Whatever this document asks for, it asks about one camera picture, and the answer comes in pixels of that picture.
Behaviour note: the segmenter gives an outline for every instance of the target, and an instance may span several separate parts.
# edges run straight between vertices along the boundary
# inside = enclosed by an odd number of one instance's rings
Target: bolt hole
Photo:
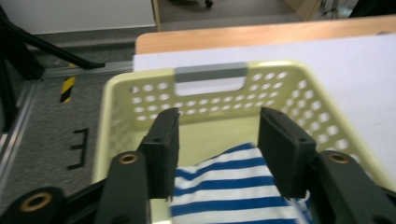
[[[120,158],[120,163],[129,164],[137,161],[138,157],[134,154],[127,154]]]
[[[338,163],[349,163],[349,159],[341,154],[332,153],[329,155],[330,160],[338,162]]]
[[[137,88],[137,87],[131,87],[131,88],[129,88],[129,92],[130,92],[130,93],[139,92],[139,88]]]
[[[22,212],[33,212],[47,205],[52,199],[52,195],[47,192],[37,193],[26,199],[22,205]]]
[[[373,222],[375,224],[392,224],[392,222],[386,217],[373,216]]]

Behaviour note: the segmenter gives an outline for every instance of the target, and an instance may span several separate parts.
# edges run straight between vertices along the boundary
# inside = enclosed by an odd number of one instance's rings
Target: basket hole
[[[304,125],[305,125],[305,119],[299,119],[299,120],[297,120],[297,123],[298,123],[300,126],[304,126]]]
[[[169,85],[168,85],[168,83],[166,83],[166,82],[162,82],[162,83],[158,84],[158,86],[157,86],[157,88],[158,88],[159,90],[161,90],[161,91],[165,90],[165,89],[168,88],[168,87],[169,87]]]
[[[306,91],[305,93],[304,93],[304,98],[305,99],[311,99],[312,97],[314,97],[314,92],[312,91],[312,90],[309,90],[309,91]]]
[[[152,91],[154,90],[154,87],[152,85],[145,85],[143,87],[143,91]]]
[[[136,113],[142,113],[143,111],[145,111],[145,108],[143,108],[143,107],[137,107],[134,109],[134,112],[136,112]]]
[[[233,106],[234,109],[239,109],[239,108],[241,108],[241,107],[242,107],[241,104],[237,104],[237,105],[234,105],[234,106]]]
[[[232,99],[233,99],[233,97],[227,96],[226,98],[224,98],[223,102],[228,103],[228,102],[231,102]]]
[[[321,114],[319,114],[319,121],[320,122],[326,122],[326,121],[329,121],[329,119],[330,119],[330,115],[329,115],[329,113],[321,113]]]
[[[320,101],[315,101],[314,103],[312,103],[311,108],[313,110],[319,110],[321,108],[321,102]]]
[[[211,102],[212,102],[212,104],[217,104],[217,103],[220,102],[220,101],[221,101],[220,98],[215,98],[215,99],[213,99]]]
[[[308,82],[306,80],[299,81],[298,88],[303,89],[307,86]]]
[[[129,92],[130,93],[137,93],[137,92],[139,92],[139,88],[138,87],[131,87],[131,88],[129,88]]]
[[[133,104],[139,104],[139,103],[141,103],[142,102],[142,98],[140,98],[140,97],[134,97],[134,98],[132,98],[132,103]]]
[[[337,126],[335,126],[335,125],[332,125],[332,126],[330,126],[330,127],[328,127],[327,128],[327,133],[329,134],[329,135],[335,135],[335,134],[338,134],[338,127]]]
[[[162,95],[160,95],[160,100],[167,100],[167,99],[169,99],[169,94],[162,94]]]
[[[289,99],[289,100],[286,101],[286,106],[291,106],[293,104],[294,104],[293,99]]]
[[[318,136],[318,141],[319,141],[320,143],[327,143],[327,142],[329,141],[329,137],[328,137],[327,134],[325,134],[325,133],[320,134],[320,135]]]
[[[297,116],[299,113],[300,113],[300,111],[297,108],[294,108],[294,109],[291,110],[291,115],[294,116],[294,117]]]
[[[230,105],[225,105],[225,106],[222,107],[221,109],[222,109],[222,110],[229,110],[229,109],[231,109],[231,106],[230,106]]]
[[[392,224],[392,222],[388,218],[379,215],[373,216],[373,222],[375,224]]]
[[[278,89],[281,86],[283,86],[283,82],[278,82],[273,86],[273,89]]]
[[[278,91],[271,92],[270,97],[271,98],[276,97],[278,94],[279,94]]]
[[[195,101],[188,101],[187,102],[187,106],[193,106],[193,105],[196,105]]]
[[[199,113],[205,113],[207,111],[207,108],[201,108],[198,110]]]
[[[155,96],[150,95],[150,96],[146,97],[146,101],[147,101],[147,102],[153,102],[153,101],[155,101]]]
[[[158,106],[156,106],[156,105],[151,105],[148,107],[148,111],[154,111],[156,109],[158,109]]]
[[[195,81],[181,81],[175,85],[179,96],[201,95],[215,92],[238,91],[246,85],[246,77],[229,77]]]
[[[305,100],[299,101],[299,102],[297,103],[297,106],[300,107],[300,108],[305,107],[305,106],[306,106],[306,101],[305,101]]]
[[[146,116],[139,116],[136,119],[142,121],[142,120],[146,120],[147,117]]]
[[[181,102],[175,103],[175,107],[182,107],[182,106],[183,106],[183,103],[181,103]]]
[[[320,128],[320,124],[318,122],[313,122],[311,123],[311,130],[312,131],[317,131]]]
[[[275,100],[270,100],[266,103],[266,105],[272,105],[275,102]]]
[[[218,106],[214,106],[214,107],[210,108],[210,111],[212,111],[212,112],[215,112],[215,111],[218,111],[218,110],[219,110]]]
[[[253,81],[257,81],[257,80],[260,80],[260,79],[262,79],[262,74],[256,74],[256,75],[254,75],[254,76],[252,77],[252,80],[253,80]]]
[[[349,147],[349,143],[346,139],[340,139],[340,140],[335,141],[335,147],[338,150],[344,150]]]
[[[287,72],[283,72],[283,73],[280,73],[279,75],[277,75],[277,78],[282,79],[282,78],[286,77],[287,75],[288,75]]]
[[[169,109],[170,107],[170,105],[161,105],[161,109]]]
[[[275,76],[275,73],[270,73],[265,76],[265,80],[269,80]]]
[[[200,105],[206,105],[209,101],[204,99],[204,100],[200,100],[199,104]]]
[[[311,110],[307,110],[304,112],[304,118],[310,119],[314,116],[314,113]]]
[[[259,88],[259,85],[253,85],[253,86],[249,87],[248,89],[250,91],[256,91],[258,88]]]
[[[299,96],[300,96],[300,91],[293,91],[293,92],[291,93],[291,96],[292,96],[293,98],[299,97]]]
[[[262,85],[262,90],[267,90],[267,89],[269,89],[271,87],[271,84],[269,84],[269,83],[266,83],[266,84],[264,84],[264,85]]]
[[[248,100],[253,100],[254,97],[256,97],[256,94],[250,94],[250,95],[247,97],[247,99],[248,99]]]
[[[252,107],[253,106],[253,103],[247,103],[247,104],[245,104],[245,108],[249,108],[249,107]]]
[[[188,114],[188,115],[195,114],[195,110],[194,110],[194,109],[188,110],[188,111],[187,111],[187,114]]]
[[[241,100],[243,100],[244,98],[245,98],[244,95],[238,95],[238,96],[235,98],[235,101],[241,101]]]
[[[265,98],[265,96],[267,96],[267,93],[262,93],[259,95],[259,99]]]

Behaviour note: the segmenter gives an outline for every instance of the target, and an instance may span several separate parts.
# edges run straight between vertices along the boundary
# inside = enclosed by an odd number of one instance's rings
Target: white wall
[[[38,34],[154,26],[150,0],[0,0],[9,19]]]

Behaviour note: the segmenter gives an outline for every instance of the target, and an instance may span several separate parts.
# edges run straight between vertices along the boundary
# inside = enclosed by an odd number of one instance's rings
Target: table surface
[[[149,33],[137,38],[136,54],[280,44],[336,37],[376,35],[380,32],[396,32],[396,15],[338,21],[294,22]]]

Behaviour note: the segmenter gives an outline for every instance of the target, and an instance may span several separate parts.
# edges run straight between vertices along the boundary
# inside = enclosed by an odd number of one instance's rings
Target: blue and white striped fabric
[[[260,150],[231,148],[191,167],[177,168],[172,221],[192,223],[304,223],[283,199]]]

